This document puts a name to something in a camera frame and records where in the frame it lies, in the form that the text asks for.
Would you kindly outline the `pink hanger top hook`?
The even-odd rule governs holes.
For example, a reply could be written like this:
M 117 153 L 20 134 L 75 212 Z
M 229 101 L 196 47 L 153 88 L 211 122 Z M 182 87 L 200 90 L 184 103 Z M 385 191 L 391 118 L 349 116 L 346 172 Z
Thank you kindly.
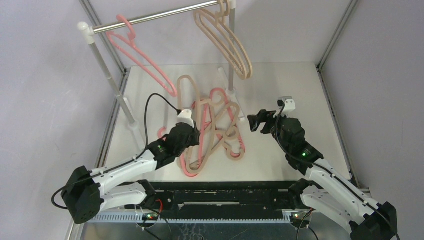
M 125 18 L 123 15 L 118 14 L 116 15 L 116 20 L 119 23 L 123 23 L 124 26 L 128 29 L 128 32 L 126 33 L 126 36 L 123 36 L 121 34 L 115 33 L 113 30 L 107 31 L 106 36 L 110 43 L 127 58 L 129 58 L 133 63 L 135 63 L 138 67 L 140 67 L 148 75 L 150 75 L 162 88 L 164 88 L 169 93 L 170 96 L 177 97 L 177 89 L 168 77 L 168 75 L 146 53 L 144 53 L 138 48 L 135 42 L 135 39 L 137 37 L 136 31 L 134 30 L 128 19 Z M 130 52 L 125 50 L 123 46 L 119 45 L 116 40 L 121 43 L 124 43 L 135 53 L 137 53 L 138 57 L 141 57 L 142 59 L 146 60 L 150 64 L 150 66 L 152 66 L 153 69 L 161 76 L 161 78 L 159 78 L 157 74 L 149 70 L 136 56 L 132 55 Z

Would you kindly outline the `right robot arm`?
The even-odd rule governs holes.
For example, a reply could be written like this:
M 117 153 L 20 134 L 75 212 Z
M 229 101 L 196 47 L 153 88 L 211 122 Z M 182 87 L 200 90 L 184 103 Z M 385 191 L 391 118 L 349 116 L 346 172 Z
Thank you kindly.
M 345 229 L 352 240 L 400 238 L 396 208 L 367 196 L 339 174 L 306 141 L 306 132 L 297 118 L 283 116 L 282 111 L 262 109 L 247 119 L 252 132 L 264 124 L 261 134 L 272 135 L 289 165 L 302 174 L 288 190 L 293 207 L 306 206 L 324 214 Z

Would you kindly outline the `beige hanger large hook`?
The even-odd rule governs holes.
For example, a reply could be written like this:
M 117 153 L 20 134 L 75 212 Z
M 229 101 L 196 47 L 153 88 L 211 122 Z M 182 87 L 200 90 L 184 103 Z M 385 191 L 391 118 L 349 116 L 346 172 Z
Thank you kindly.
M 218 105 L 218 103 L 213 103 L 211 100 L 204 102 L 200 129 L 200 146 L 198 149 L 199 166 L 206 162 L 219 147 L 225 149 L 226 156 L 232 161 L 241 160 L 246 153 L 246 147 L 237 126 L 238 119 L 235 117 L 240 113 L 240 106 L 237 103 L 228 102 L 218 113 L 215 113 L 215 107 Z M 227 129 L 218 129 L 216 123 L 225 113 L 229 115 L 230 124 Z M 206 135 L 209 135 L 211 140 L 207 146 L 206 153 L 203 153 L 203 143 Z M 237 153 L 233 151 L 232 146 L 229 144 L 230 141 L 235 140 L 239 143 L 239 152 Z

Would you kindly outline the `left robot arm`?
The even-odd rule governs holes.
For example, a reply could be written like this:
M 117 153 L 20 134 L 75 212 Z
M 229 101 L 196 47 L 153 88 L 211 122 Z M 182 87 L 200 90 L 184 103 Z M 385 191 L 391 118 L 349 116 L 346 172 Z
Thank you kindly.
M 76 224 L 86 223 L 104 210 L 124 205 L 140 204 L 149 209 L 155 205 L 157 196 L 148 181 L 124 183 L 173 163 L 186 149 L 199 143 L 196 123 L 179 122 L 169 134 L 148 144 L 141 155 L 112 167 L 76 168 L 60 196 Z

